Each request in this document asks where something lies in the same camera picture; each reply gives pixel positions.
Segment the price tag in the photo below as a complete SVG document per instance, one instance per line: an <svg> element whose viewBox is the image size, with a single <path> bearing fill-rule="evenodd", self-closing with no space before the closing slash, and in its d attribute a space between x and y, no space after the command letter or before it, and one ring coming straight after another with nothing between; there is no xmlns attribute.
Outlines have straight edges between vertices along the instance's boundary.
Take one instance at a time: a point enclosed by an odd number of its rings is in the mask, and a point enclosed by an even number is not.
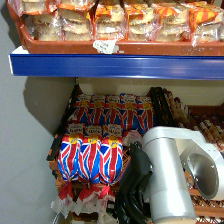
<svg viewBox="0 0 224 224"><path fill-rule="evenodd" d="M95 40L93 42L93 47L100 53L112 54L114 52L115 43L116 40Z"/></svg>

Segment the metal machine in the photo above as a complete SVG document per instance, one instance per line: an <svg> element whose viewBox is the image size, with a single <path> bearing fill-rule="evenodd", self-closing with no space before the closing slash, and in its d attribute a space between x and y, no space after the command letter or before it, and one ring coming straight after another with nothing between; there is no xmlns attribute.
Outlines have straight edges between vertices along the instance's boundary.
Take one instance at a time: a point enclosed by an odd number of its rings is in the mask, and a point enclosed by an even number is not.
<svg viewBox="0 0 224 224"><path fill-rule="evenodd" d="M196 223L183 168L206 199L224 199L224 157L200 132L156 127L130 146L115 200L119 223Z"/></svg>

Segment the upper shelf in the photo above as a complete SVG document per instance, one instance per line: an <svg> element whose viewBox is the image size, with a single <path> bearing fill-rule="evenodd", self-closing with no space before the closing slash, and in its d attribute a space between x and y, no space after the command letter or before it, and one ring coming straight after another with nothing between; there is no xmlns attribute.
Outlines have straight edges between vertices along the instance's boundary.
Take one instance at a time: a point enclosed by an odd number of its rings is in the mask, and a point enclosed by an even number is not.
<svg viewBox="0 0 224 224"><path fill-rule="evenodd" d="M15 76L224 80L224 56L29 54L9 56Z"/></svg>

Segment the food package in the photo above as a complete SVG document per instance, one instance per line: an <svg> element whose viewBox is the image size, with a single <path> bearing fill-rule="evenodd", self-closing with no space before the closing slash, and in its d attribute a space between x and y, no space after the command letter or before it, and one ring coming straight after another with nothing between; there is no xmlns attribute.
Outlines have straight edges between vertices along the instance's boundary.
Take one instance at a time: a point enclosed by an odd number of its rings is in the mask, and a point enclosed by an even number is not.
<svg viewBox="0 0 224 224"><path fill-rule="evenodd" d="M122 40L126 20L119 0L100 0L95 12L95 40Z"/></svg>
<svg viewBox="0 0 224 224"><path fill-rule="evenodd" d="M26 19L26 28L31 37L39 41L61 41L62 30L58 12L29 16Z"/></svg>
<svg viewBox="0 0 224 224"><path fill-rule="evenodd" d="M88 123L92 125L102 126L104 123L104 108L105 108L104 95L92 95L89 104Z"/></svg>
<svg viewBox="0 0 224 224"><path fill-rule="evenodd" d="M92 39L92 16L89 11L60 9L65 41L89 41Z"/></svg>
<svg viewBox="0 0 224 224"><path fill-rule="evenodd" d="M104 127L103 141L100 147L100 182L104 184L98 204L100 208L99 217L106 213L108 200L115 201L110 186L115 185L120 177L122 168L122 133L121 126L108 124Z"/></svg>
<svg viewBox="0 0 224 224"><path fill-rule="evenodd" d="M156 126L156 116L150 97L138 96L138 122L139 132L144 135L149 129Z"/></svg>
<svg viewBox="0 0 224 224"><path fill-rule="evenodd" d="M76 201L75 213L98 212L99 150L102 141L100 126L87 126L79 153L78 180L85 184Z"/></svg>
<svg viewBox="0 0 224 224"><path fill-rule="evenodd" d="M58 8L75 11L88 11L95 5L95 0L57 0Z"/></svg>
<svg viewBox="0 0 224 224"><path fill-rule="evenodd" d="M74 111L68 121L75 124L87 124L91 96L80 94L74 105Z"/></svg>
<svg viewBox="0 0 224 224"><path fill-rule="evenodd" d="M223 9L205 1L184 5L189 8L193 46L200 42L217 42L223 39Z"/></svg>
<svg viewBox="0 0 224 224"><path fill-rule="evenodd" d="M125 0L125 14L127 18L127 39L130 41L154 40L158 28L158 16L153 8L148 7L143 0Z"/></svg>
<svg viewBox="0 0 224 224"><path fill-rule="evenodd" d="M83 142L83 126L80 124L68 125L67 133L62 137L58 155L58 169L62 174L65 185L60 190L51 208L57 213L62 213L65 218L69 211L74 212L76 204L73 202L72 182L78 180L78 159L80 147Z"/></svg>
<svg viewBox="0 0 224 224"><path fill-rule="evenodd" d="M159 16L160 28L156 41L175 42L190 39L188 8L178 3L152 4Z"/></svg>
<svg viewBox="0 0 224 224"><path fill-rule="evenodd" d="M138 108L134 94L120 94L123 131L138 130Z"/></svg>
<svg viewBox="0 0 224 224"><path fill-rule="evenodd" d="M51 13L57 9L55 0L8 0L8 3L18 16Z"/></svg>
<svg viewBox="0 0 224 224"><path fill-rule="evenodd" d="M105 100L104 123L118 124L122 122L120 96L107 95Z"/></svg>

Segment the store shelf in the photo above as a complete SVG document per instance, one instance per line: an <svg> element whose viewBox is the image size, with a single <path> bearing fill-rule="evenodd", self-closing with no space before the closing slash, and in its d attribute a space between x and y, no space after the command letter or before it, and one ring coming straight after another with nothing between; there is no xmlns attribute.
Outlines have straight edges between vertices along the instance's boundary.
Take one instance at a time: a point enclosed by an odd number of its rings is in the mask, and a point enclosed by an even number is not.
<svg viewBox="0 0 224 224"><path fill-rule="evenodd" d="M9 61L15 76L224 80L224 56L29 54L19 47Z"/></svg>

